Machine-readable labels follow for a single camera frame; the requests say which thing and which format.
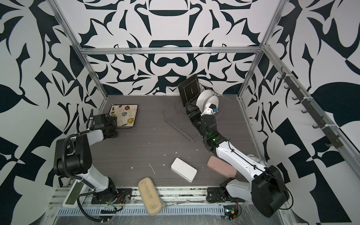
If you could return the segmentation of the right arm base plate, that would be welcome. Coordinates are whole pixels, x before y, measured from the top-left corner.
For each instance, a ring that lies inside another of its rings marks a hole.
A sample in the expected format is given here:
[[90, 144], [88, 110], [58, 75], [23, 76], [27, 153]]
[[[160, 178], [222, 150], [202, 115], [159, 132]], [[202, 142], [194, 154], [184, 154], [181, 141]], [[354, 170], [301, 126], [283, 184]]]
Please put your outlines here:
[[208, 187], [206, 201], [209, 203], [245, 202], [243, 199], [231, 197], [223, 187]]

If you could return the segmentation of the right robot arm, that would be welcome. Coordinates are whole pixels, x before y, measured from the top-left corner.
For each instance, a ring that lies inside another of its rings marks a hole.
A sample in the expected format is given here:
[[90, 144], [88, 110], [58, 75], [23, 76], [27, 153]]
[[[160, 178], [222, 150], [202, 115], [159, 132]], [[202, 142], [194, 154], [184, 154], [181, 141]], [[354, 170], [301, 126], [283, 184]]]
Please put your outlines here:
[[210, 106], [210, 112], [202, 112], [198, 106], [186, 104], [186, 114], [203, 138], [205, 148], [229, 163], [249, 182], [242, 185], [236, 179], [231, 179], [223, 183], [227, 194], [251, 202], [263, 216], [270, 218], [283, 209], [292, 194], [275, 166], [256, 162], [218, 132], [215, 112], [217, 109], [214, 105]]

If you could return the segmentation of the floral black square plate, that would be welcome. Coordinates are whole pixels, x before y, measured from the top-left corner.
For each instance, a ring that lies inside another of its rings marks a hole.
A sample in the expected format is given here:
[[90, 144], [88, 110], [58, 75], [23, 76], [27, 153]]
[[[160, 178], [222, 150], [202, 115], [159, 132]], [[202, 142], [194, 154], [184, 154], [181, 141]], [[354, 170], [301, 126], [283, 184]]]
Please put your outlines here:
[[138, 111], [138, 105], [112, 104], [109, 110], [109, 114], [112, 117], [117, 117], [116, 128], [126, 129], [126, 128], [132, 128], [134, 126], [137, 111]]

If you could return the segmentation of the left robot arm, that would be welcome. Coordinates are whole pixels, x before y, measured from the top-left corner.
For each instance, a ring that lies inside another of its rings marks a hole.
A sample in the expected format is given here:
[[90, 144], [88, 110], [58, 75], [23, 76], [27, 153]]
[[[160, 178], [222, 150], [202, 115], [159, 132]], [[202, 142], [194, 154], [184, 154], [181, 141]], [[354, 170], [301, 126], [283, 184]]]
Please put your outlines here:
[[117, 117], [109, 114], [91, 116], [86, 126], [85, 131], [57, 140], [53, 171], [58, 176], [83, 183], [96, 198], [104, 201], [115, 196], [117, 190], [112, 179], [104, 176], [93, 165], [90, 147], [118, 136]]

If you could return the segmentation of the white round plate back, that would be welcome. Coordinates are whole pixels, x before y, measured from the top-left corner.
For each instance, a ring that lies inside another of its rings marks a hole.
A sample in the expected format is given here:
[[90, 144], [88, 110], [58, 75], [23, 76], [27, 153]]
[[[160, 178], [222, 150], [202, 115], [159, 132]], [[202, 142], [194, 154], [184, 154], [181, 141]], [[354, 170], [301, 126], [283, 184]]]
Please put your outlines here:
[[209, 100], [210, 97], [213, 96], [213, 92], [211, 90], [205, 90], [203, 91], [199, 97], [197, 98], [196, 101], [196, 106], [198, 106], [198, 108], [203, 111], [205, 104], [207, 103], [207, 101]]

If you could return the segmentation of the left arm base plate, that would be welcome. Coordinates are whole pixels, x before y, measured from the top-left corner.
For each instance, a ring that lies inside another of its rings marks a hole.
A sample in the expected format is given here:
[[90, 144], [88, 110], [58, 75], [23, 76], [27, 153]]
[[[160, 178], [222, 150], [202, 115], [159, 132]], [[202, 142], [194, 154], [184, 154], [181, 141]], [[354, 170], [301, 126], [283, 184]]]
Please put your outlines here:
[[118, 188], [115, 194], [106, 194], [104, 197], [93, 196], [91, 204], [128, 203], [131, 200], [132, 188]]

